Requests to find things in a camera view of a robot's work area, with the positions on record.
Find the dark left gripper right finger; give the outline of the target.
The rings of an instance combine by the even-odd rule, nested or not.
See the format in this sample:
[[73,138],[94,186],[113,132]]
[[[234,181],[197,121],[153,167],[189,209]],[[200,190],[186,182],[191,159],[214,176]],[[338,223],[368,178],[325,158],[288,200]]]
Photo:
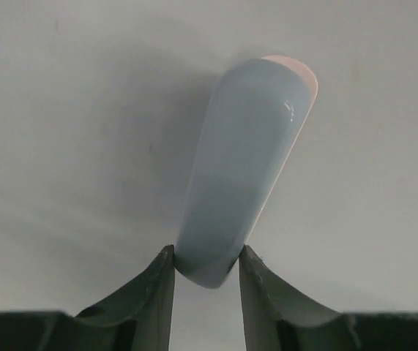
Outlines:
[[340,313],[271,271],[250,246],[239,256],[247,350],[343,350]]

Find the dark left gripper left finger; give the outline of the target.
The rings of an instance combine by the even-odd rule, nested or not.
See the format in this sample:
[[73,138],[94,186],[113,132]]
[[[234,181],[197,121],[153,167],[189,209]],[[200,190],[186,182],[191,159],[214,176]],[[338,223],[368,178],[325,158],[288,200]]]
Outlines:
[[113,331],[112,350],[168,350],[175,268],[167,245],[149,266],[76,318],[100,331]]

